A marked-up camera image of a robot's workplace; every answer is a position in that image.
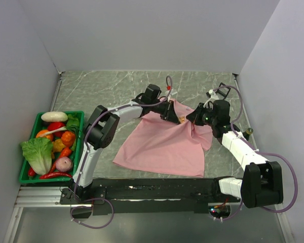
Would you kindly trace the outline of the red maple leaf brooch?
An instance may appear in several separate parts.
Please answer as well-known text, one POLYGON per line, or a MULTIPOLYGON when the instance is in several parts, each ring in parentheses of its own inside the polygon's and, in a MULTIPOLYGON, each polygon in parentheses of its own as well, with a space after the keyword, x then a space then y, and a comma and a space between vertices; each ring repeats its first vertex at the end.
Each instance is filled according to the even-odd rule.
POLYGON ((178 120, 182 124, 186 121, 186 118, 185 118, 185 116, 181 116, 181 117, 178 118, 178 120))

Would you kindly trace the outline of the pink t-shirt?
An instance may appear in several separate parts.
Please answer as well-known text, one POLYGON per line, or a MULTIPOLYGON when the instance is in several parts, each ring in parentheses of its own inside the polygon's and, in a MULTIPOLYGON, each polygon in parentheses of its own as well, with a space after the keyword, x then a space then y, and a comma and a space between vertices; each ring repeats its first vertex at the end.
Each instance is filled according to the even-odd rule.
POLYGON ((175 124, 150 112, 125 140, 113 163, 132 170, 203 177, 204 152, 211 148, 212 139, 210 126, 188 120, 175 124))

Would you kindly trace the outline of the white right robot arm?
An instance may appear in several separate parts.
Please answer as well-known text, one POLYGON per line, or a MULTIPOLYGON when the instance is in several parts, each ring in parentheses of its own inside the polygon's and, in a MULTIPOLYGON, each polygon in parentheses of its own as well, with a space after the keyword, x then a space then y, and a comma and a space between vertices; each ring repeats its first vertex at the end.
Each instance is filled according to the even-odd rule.
POLYGON ((196 126, 208 125, 213 136, 242 167, 242 179, 225 177, 217 180, 211 189, 215 201, 224 201, 228 195, 241 199, 248 208, 280 204, 283 201, 282 169, 278 162, 270 162, 243 141, 241 132, 234 132, 230 121, 230 104, 216 100, 212 106, 200 103, 186 116, 196 126))

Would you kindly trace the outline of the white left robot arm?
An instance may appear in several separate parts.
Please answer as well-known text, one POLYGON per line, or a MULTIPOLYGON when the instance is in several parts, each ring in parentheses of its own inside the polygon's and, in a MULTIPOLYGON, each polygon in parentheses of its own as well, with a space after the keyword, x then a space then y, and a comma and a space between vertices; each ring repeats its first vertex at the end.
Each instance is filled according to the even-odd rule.
POLYGON ((160 98, 160 87, 150 84, 145 92, 125 105, 115 108, 106 108, 102 105, 96 107, 83 131, 82 157, 77 171, 70 180, 69 189, 76 202, 83 204, 89 200, 94 168, 102 150, 113 140, 120 123, 154 112, 159 114, 162 120, 180 124, 174 110, 174 102, 169 98, 171 92, 172 85, 167 84, 166 96, 160 98))

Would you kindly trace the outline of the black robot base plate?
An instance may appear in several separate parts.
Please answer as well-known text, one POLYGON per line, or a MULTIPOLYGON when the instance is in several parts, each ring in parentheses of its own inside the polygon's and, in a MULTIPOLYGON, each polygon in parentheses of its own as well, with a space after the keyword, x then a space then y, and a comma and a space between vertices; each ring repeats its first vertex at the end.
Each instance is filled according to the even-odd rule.
POLYGON ((208 214, 209 206, 239 203, 222 194, 217 179, 94 179, 86 189, 74 184, 61 192, 60 204, 76 207, 75 215, 92 212, 94 216, 110 213, 193 212, 208 214))

